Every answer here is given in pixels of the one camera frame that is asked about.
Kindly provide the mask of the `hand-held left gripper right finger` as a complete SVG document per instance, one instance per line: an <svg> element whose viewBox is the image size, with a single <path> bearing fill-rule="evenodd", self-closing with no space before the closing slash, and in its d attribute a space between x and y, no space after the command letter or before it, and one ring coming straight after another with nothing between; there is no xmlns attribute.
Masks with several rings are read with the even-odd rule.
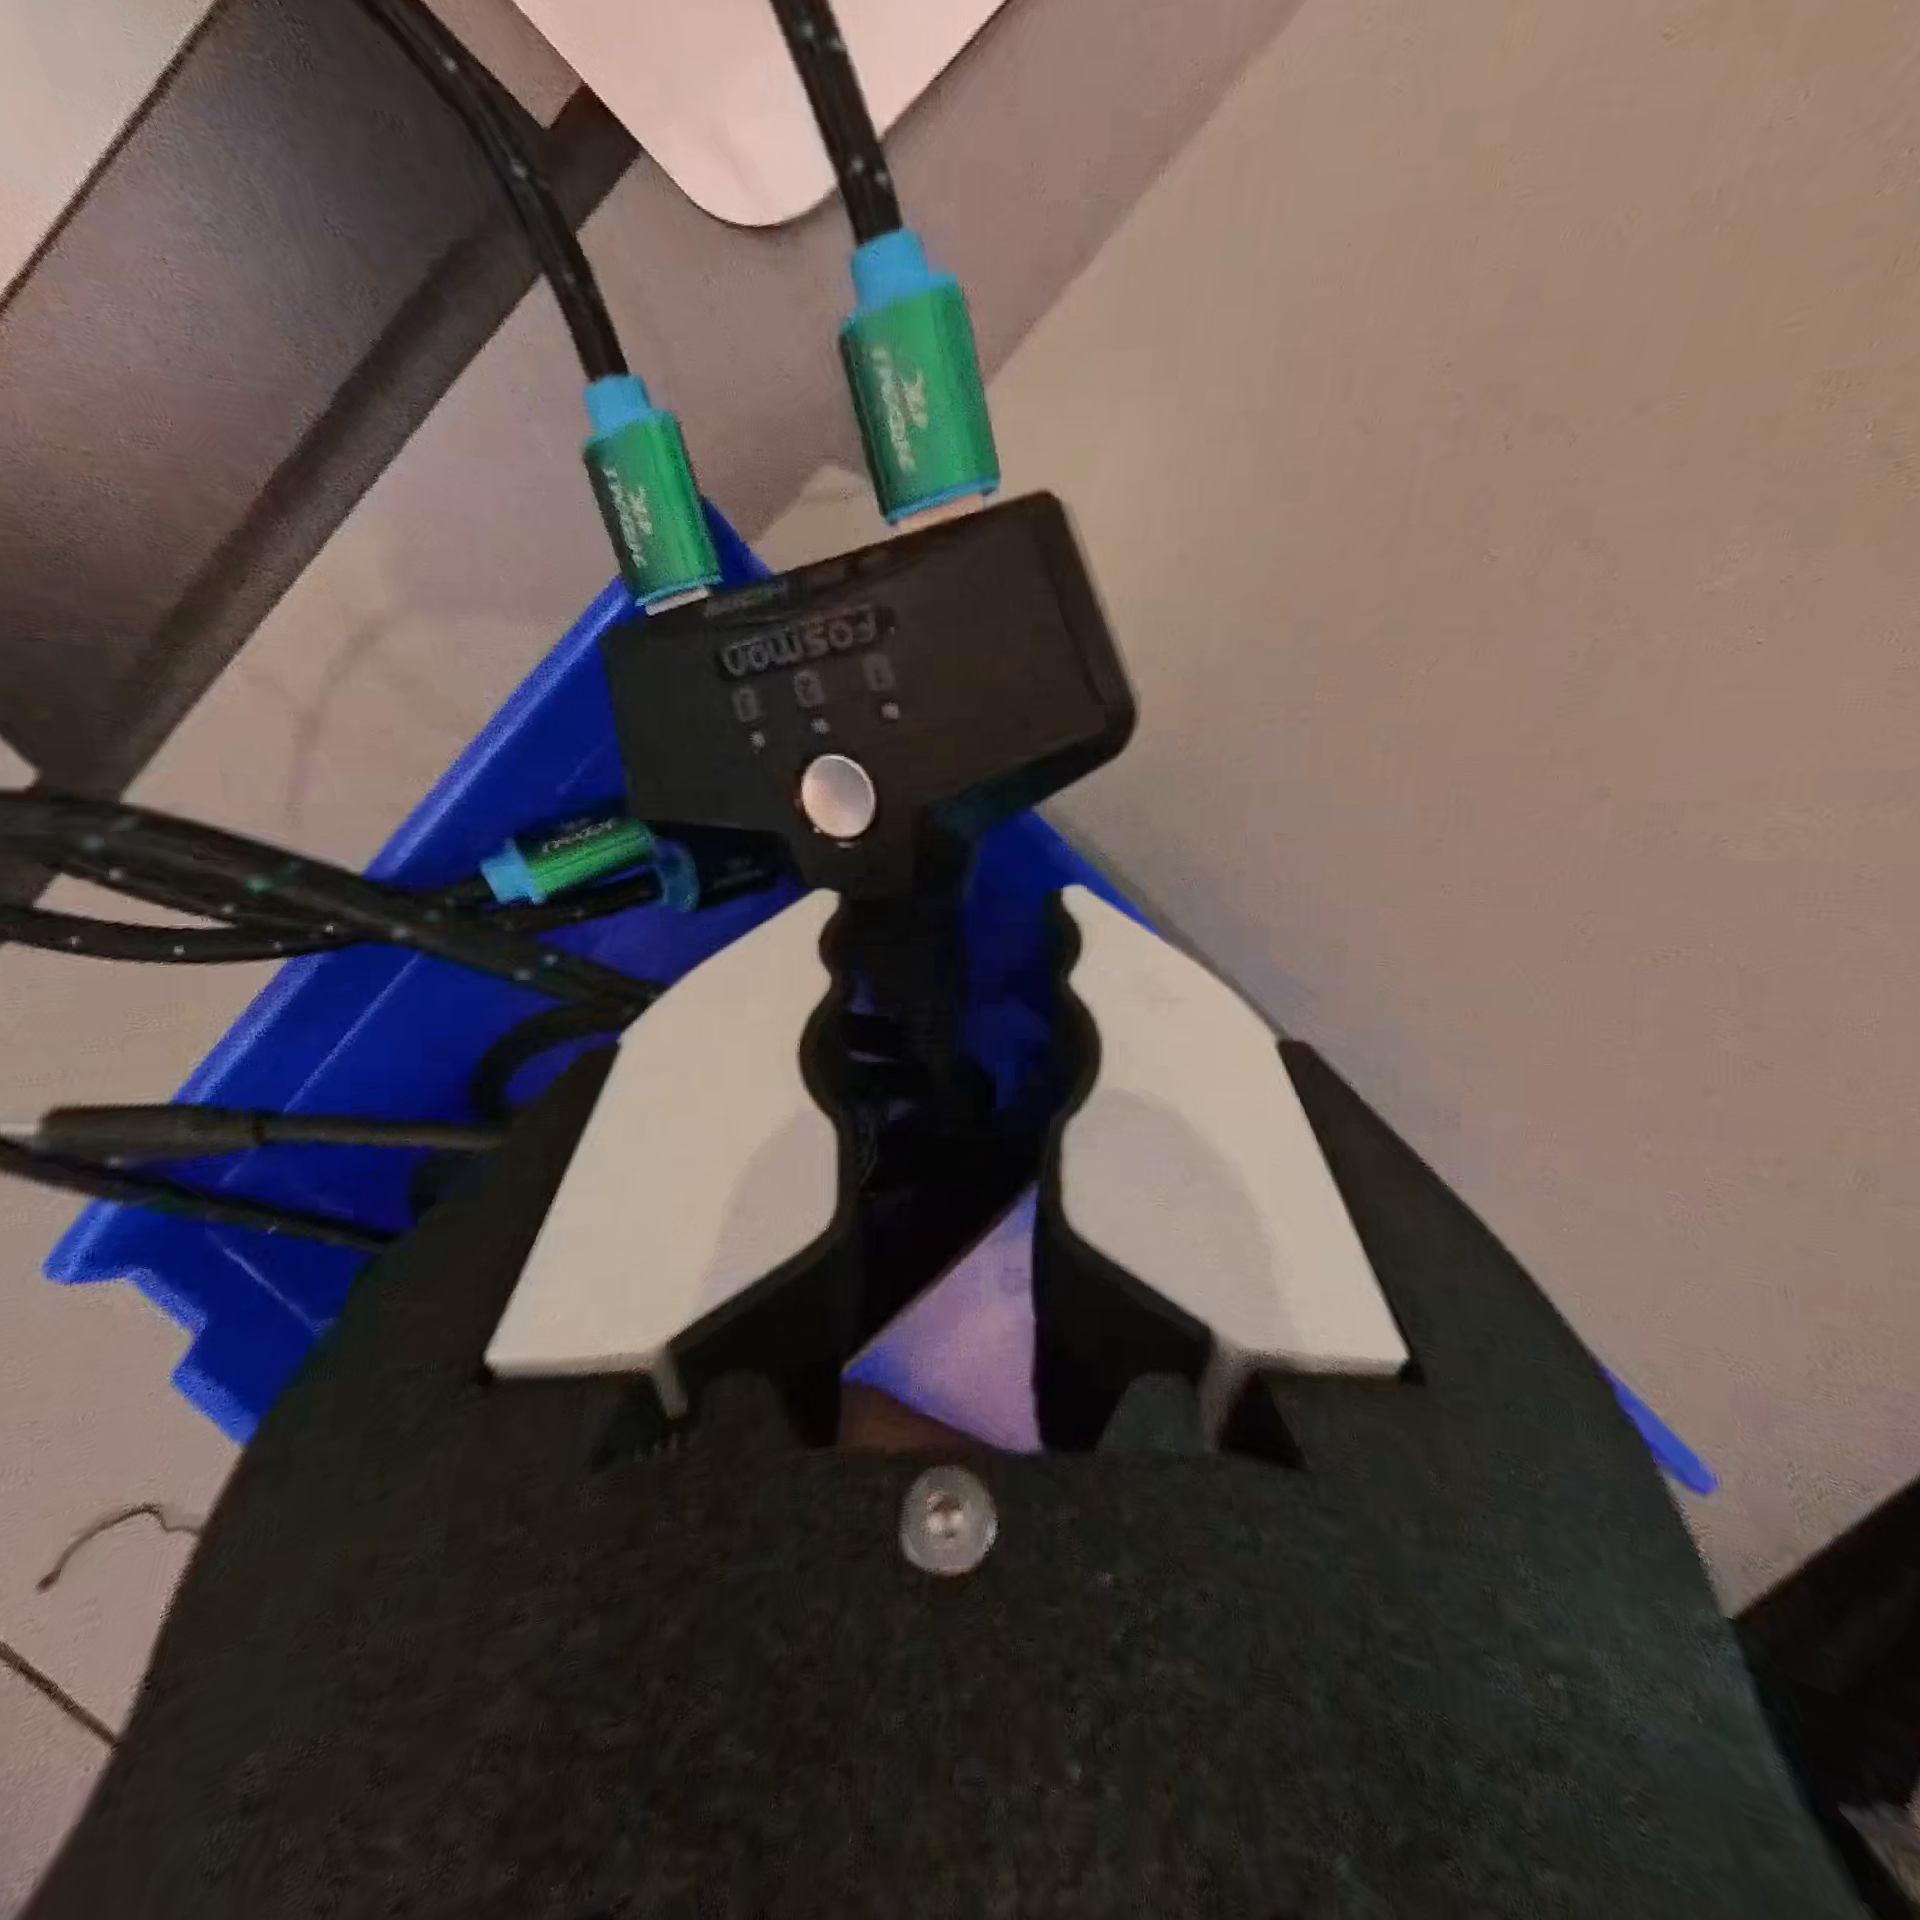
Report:
<svg viewBox="0 0 1920 1920"><path fill-rule="evenodd" d="M1407 1344L1277 1033L1098 892L1057 902L1066 993L1092 1026L1053 1157L1066 1230L1236 1358L1397 1375Z"/></svg>

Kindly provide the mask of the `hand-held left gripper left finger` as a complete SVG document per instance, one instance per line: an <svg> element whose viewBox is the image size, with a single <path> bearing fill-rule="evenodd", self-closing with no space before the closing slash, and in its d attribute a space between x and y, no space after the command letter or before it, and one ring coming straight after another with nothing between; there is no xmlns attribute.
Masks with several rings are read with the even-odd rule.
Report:
<svg viewBox="0 0 1920 1920"><path fill-rule="evenodd" d="M805 894L674 981L621 1035L485 1347L501 1379L643 1372L814 1248L841 1147L803 1076L836 894Z"/></svg>

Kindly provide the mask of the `blue plastic bin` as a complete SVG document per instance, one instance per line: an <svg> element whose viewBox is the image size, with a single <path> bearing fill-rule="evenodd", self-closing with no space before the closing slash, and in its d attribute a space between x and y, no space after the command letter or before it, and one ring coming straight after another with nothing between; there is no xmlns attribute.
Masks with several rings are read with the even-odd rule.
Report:
<svg viewBox="0 0 1920 1920"><path fill-rule="evenodd" d="M741 859L748 875L721 875L724 899L756 899L758 892L790 888L773 912L761 913L730 941L805 896L838 896L822 956L830 971L828 1001L801 1043L808 1088L824 1101L838 1133L838 1208L828 1234L805 1253L775 1267L727 1308L713 1308L669 1344L661 1379L642 1370L611 1374L500 1377L485 1364L485 1347L508 1305L539 1227L562 1183L566 1165L610 1074L616 1047L684 974L654 981L619 971L610 958L553 947L516 924L536 913L531 878L512 892L503 875L484 875L490 899L470 913L470 899L449 902L427 892L399 890L387 898L372 875L347 873L357 924L372 938L393 938L384 951L347 946L305 954L275 980L255 1011L206 1058L204 1074L183 1097L135 1116L130 1108L76 1108L50 1116L50 1151L94 1145L105 1188L102 1204L131 1208L134 1189L148 1188L148 1167L211 1160L254 1162L261 1153L291 1151L299 1162L315 1153L347 1153L347 1171L314 1188L314 1204L294 1208L257 1197L247 1185L192 1191L175 1180L139 1200L143 1209L202 1227L214 1236L268 1236L282 1231L325 1248L334 1267L367 1262L391 1241L410 1246L389 1220L397 1202L369 1183L373 1151L422 1160L431 1153L505 1167L508 1145L524 1121L481 1118L477 1141L457 1145L454 1121L455 1070L480 1042L485 1022L516 1016L496 1035L534 1039L531 1020L541 1011L553 1028L553 1046L610 1042L605 1074L592 1095L573 1144L562 1147L550 1197L536 1200L531 1225L522 1231L524 1253L505 1253L508 1292L481 1308L485 1379L559 1382L616 1379L635 1387L638 1402L664 1427L684 1427L703 1409L707 1387L720 1379L750 1377L770 1384L790 1406L790 1418L808 1438L828 1435L838 1418L846 1370L895 1314L893 1282L881 1282L879 1256L870 1248L877 1208L874 1170L886 1160L887 1138L902 1149L932 1153L929 1176L986 1180L1034 1196L1029 1283L1034 1303L1034 1408L1044 1448L1090 1451L1137 1379L1185 1382L1216 1448L1253 1458L1303 1462L1296 1429L1277 1399L1279 1386L1305 1379L1333 1387L1382 1387L1385 1409L1403 1413L1433 1402L1442 1382L1442 1333L1468 1332L1468 1305L1494 1303L1532 1311L1544 1308L1523 1273L1505 1270L1494 1248L1496 1276L1468 1282L1466 1256L1443 1256L1422 1238L1410 1212L1374 1205L1361 1197L1361 1151L1336 1144L1331 1095L1336 1082L1312 1077L1316 1062L1277 1039L1286 1070L1300 1092L1307 1121L1331 1178L1354 1220L1397 1327L1407 1361L1391 1375L1307 1372L1256 1364L1228 1349L1224 1336L1208 1333L1181 1308L1077 1241L1063 1222L1053 1163L1063 1111L1092 1085L1092 1020L1066 991L1073 934L1060 908L1068 886L1086 886L1139 922L1098 886L1062 881L1029 912L1045 980L1035 988L1038 1010L1014 1024L1020 1055L1007 1085L995 1026L977 1026L970 996L970 899L980 859L993 837L1010 834L1028 814L1001 821L975 844L950 848L935 865L934 886L905 898L843 898L826 886L808 886L775 842L710 828L660 828L639 818L654 836L650 888L635 913L700 912L707 902L707 873L700 853L721 855L732 869Z"/></svg>

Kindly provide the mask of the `dark grey hdmi switch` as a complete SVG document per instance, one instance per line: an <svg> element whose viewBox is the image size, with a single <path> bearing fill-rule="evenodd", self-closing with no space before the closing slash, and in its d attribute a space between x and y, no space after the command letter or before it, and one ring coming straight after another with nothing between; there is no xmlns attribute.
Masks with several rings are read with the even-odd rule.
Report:
<svg viewBox="0 0 1920 1920"><path fill-rule="evenodd" d="M638 818L775 844L846 899L928 892L1139 719L1053 492L628 615L597 658Z"/></svg>

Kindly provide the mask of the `black thread scrap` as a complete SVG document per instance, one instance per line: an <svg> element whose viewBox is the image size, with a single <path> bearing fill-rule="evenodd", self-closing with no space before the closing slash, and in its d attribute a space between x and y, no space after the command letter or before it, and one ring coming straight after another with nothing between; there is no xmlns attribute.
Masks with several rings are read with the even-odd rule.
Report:
<svg viewBox="0 0 1920 1920"><path fill-rule="evenodd" d="M202 1533L206 1518L162 1499L137 1499L112 1508L73 1532L53 1554L45 1570L35 1577L34 1592L50 1594L95 1541L102 1541L130 1525L149 1523L159 1535L195 1540Z"/></svg>

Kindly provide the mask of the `white tablet stand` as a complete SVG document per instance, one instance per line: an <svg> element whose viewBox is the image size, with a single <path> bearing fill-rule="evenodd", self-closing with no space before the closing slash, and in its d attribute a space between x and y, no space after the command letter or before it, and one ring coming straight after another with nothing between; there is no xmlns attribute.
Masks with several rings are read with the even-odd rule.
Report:
<svg viewBox="0 0 1920 1920"><path fill-rule="evenodd" d="M870 119L891 134L1000 2L830 2ZM732 227L781 227L833 188L803 84L766 2L519 2L517 11L684 198Z"/></svg>

